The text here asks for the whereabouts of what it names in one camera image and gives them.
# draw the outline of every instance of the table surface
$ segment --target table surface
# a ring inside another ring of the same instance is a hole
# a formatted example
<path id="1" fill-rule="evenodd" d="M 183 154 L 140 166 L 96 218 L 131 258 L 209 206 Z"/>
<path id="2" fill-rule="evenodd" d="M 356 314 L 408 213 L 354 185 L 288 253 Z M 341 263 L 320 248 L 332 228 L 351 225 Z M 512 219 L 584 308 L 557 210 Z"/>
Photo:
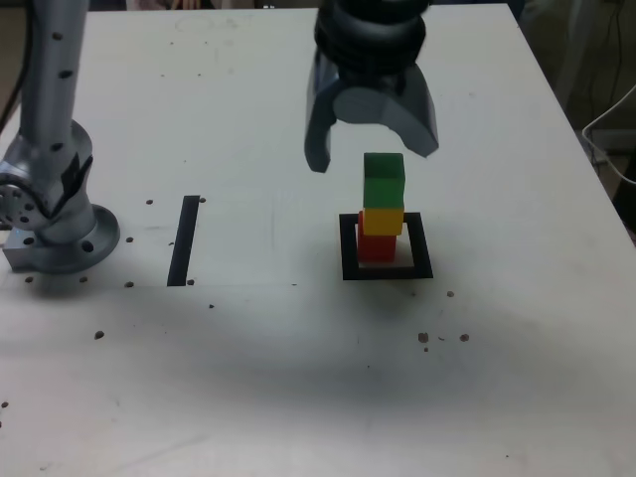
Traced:
<path id="1" fill-rule="evenodd" d="M 338 124 L 325 175 L 315 15 L 89 16 L 76 120 L 122 241 L 30 284 L 2 260 L 0 474 L 634 475 L 634 248 L 507 7 L 425 16 L 435 154 Z M 404 153 L 433 279 L 342 281 L 365 151 Z M 195 285 L 168 288 L 184 195 Z"/>

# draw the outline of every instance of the block tower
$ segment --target block tower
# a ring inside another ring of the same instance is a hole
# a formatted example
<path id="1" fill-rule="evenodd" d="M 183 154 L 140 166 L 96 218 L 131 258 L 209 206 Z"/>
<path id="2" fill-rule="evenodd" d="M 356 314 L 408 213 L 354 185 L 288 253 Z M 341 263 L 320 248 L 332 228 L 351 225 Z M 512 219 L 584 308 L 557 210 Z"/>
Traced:
<path id="1" fill-rule="evenodd" d="M 364 209 L 358 217 L 358 262 L 393 262 L 404 220 L 401 154 L 365 154 L 364 194 Z"/>

